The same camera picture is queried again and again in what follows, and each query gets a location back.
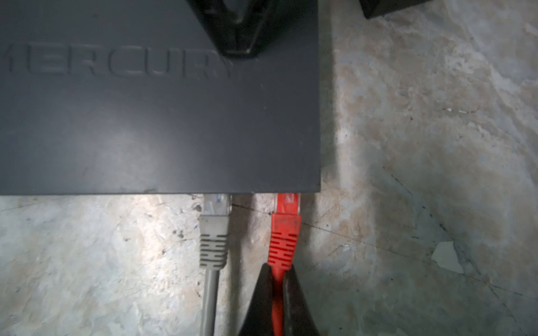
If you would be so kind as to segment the black power adapter with cable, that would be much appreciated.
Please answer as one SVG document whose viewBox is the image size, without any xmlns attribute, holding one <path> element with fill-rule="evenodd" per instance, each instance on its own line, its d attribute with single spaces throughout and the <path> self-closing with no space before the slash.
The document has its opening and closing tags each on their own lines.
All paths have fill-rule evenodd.
<svg viewBox="0 0 538 336">
<path fill-rule="evenodd" d="M 428 2 L 429 0 L 360 0 L 366 19 L 376 18 Z"/>
</svg>

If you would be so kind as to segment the black network switch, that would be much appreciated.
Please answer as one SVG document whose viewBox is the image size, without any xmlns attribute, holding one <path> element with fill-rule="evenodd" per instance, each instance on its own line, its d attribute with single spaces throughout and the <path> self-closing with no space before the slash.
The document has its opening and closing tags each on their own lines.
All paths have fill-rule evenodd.
<svg viewBox="0 0 538 336">
<path fill-rule="evenodd" d="M 316 193 L 316 1 L 3 1 L 1 194 Z"/>
</svg>

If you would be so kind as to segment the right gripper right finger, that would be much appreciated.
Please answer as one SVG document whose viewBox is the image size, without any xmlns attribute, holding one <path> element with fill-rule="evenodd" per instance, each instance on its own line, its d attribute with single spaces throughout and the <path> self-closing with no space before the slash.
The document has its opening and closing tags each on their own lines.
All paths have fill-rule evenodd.
<svg viewBox="0 0 538 336">
<path fill-rule="evenodd" d="M 282 294 L 283 335 L 320 336 L 294 266 L 284 275 Z"/>
</svg>

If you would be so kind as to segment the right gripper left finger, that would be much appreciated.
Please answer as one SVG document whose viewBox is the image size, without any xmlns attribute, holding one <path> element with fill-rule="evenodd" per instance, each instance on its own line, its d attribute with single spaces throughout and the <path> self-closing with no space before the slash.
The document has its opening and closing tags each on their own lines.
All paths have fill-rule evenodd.
<svg viewBox="0 0 538 336">
<path fill-rule="evenodd" d="M 245 320 L 239 336 L 274 336 L 273 320 L 273 275 L 271 267 L 264 263 L 252 294 Z"/>
</svg>

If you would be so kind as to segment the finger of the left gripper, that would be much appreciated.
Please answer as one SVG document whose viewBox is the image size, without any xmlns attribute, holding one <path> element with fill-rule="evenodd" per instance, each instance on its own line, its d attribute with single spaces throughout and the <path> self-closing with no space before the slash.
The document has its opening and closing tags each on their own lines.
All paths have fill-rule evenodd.
<svg viewBox="0 0 538 336">
<path fill-rule="evenodd" d="M 219 54 L 231 59 L 256 56 L 279 1 L 246 1 L 232 11 L 224 1 L 189 1 Z"/>
</svg>

